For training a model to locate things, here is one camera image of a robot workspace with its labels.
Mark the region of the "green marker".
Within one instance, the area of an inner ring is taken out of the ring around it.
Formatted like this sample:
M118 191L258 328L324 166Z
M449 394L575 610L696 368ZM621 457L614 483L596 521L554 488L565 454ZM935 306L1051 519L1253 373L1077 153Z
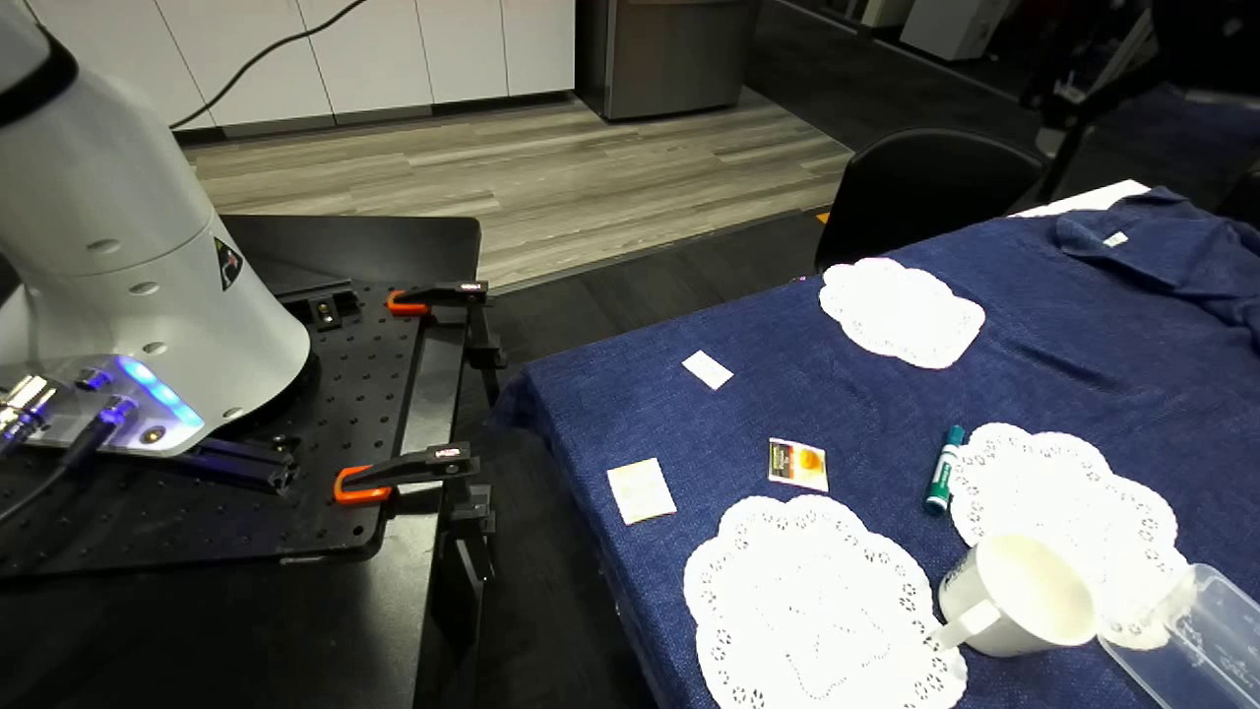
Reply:
M959 450L964 445L966 431L953 424L944 434L942 447L935 463L929 486L922 500L925 513L932 516L944 516L949 511L951 502L951 476L958 467Z

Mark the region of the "white cup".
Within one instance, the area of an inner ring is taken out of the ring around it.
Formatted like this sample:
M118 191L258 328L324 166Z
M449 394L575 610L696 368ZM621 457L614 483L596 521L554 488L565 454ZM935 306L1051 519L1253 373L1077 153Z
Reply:
M940 582L937 604L944 623L929 646L939 652L966 646L988 657L1021 657L1097 637L1089 583L1031 536L982 539Z

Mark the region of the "small white sachet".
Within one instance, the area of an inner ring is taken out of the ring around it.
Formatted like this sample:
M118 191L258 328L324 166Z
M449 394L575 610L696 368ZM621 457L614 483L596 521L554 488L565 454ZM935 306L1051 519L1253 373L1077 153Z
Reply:
M719 390L733 377L727 366L703 351L690 354L684 361L680 361L680 366L690 372L699 382L706 383L711 390Z

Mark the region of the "cream square sachet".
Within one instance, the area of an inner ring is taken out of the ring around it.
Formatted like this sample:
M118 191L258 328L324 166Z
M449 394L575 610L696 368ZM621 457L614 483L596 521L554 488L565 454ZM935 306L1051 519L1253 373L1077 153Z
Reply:
M625 525L678 513L658 458L625 463L606 475L617 513Z

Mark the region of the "orange and black tea sachet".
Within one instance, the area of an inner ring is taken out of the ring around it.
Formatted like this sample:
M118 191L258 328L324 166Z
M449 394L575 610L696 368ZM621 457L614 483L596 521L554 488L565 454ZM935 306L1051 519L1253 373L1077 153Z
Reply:
M828 492L825 452L800 441L769 440L769 481Z

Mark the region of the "black and orange clamp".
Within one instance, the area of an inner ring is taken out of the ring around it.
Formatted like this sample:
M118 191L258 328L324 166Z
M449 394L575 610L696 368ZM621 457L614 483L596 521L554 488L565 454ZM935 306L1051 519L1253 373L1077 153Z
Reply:
M475 579L488 582L495 576L489 540L496 519L490 485L470 482L478 474L480 458L472 453L472 446L467 441L450 441L386 462L343 468L334 480L333 497L341 506L384 502L406 485L440 484L447 534L464 544Z
M386 296L384 305L394 317L420 317L427 322L438 322L435 309L461 309L467 327L464 346L467 364L478 372L507 366L507 356L491 332L485 314L491 306L490 288L485 280L455 280L418 288L393 288Z

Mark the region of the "blue tablecloth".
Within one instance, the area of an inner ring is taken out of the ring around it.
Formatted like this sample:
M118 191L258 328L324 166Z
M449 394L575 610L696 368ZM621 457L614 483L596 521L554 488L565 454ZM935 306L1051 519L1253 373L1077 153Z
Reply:
M1260 592L1260 355L1242 327L1058 251L1058 215L998 219L895 252L975 301L987 320L946 369L869 354L795 282L536 360L491 421L541 436L598 540L662 706L719 709L699 672L683 569L769 481L769 440L825 450L832 495L937 582L964 552L921 510L954 423L1000 421L1095 445L1166 496L1191 560ZM707 353L719 390L680 366ZM658 458L677 513L625 525L610 470Z

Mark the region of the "white paper doily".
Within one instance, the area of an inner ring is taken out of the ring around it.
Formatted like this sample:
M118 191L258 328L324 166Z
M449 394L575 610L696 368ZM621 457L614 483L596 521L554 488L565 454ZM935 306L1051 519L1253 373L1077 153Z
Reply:
M1150 613L1188 568L1176 513L1160 492L1113 472L1089 441L985 423L958 450L949 486L966 545L1034 536L1090 584L1100 638L1140 651L1169 641Z
M885 257L824 269L819 303L861 350L922 369L954 366L987 320L935 275Z
M955 709L965 693L965 659L932 644L925 570L827 495L735 502L680 591L719 709Z

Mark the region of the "stainless steel bin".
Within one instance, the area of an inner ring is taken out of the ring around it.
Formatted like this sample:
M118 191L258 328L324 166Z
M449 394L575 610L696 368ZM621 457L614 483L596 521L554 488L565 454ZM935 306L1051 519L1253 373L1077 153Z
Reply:
M575 94L610 122L738 103L762 0L576 0Z

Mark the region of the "black chair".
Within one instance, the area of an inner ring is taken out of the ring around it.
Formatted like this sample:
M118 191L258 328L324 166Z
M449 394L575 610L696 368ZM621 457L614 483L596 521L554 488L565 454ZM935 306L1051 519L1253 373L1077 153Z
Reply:
M1043 174L1043 157L985 133L958 127L887 133L847 162L814 269L822 273L998 219Z

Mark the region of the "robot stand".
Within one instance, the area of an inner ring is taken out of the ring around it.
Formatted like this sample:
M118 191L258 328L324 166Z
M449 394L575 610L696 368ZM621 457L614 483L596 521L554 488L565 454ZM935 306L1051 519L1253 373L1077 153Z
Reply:
M232 440L280 492L98 455L0 524L0 709L410 709L441 485L336 502L341 470L454 436L467 322L391 288L472 280L474 219L226 217L278 293L334 298L316 366Z

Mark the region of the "white cabinets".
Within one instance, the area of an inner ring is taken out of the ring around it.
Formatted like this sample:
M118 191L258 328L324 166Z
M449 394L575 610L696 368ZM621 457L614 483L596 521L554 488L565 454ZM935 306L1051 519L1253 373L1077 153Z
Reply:
M567 93L576 0L18 0L183 131Z

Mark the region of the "blue shirt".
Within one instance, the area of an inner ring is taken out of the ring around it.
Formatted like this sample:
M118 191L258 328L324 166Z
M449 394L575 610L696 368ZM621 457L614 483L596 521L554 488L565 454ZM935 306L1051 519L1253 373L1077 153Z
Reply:
M1260 355L1260 229L1166 188L1056 217L1058 251L1242 327Z

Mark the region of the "clear plastic container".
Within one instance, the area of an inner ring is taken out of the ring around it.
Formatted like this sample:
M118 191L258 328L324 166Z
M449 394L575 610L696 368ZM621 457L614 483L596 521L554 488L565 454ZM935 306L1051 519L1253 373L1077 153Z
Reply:
M1260 709L1260 603L1213 565L1188 565L1100 645L1160 709Z

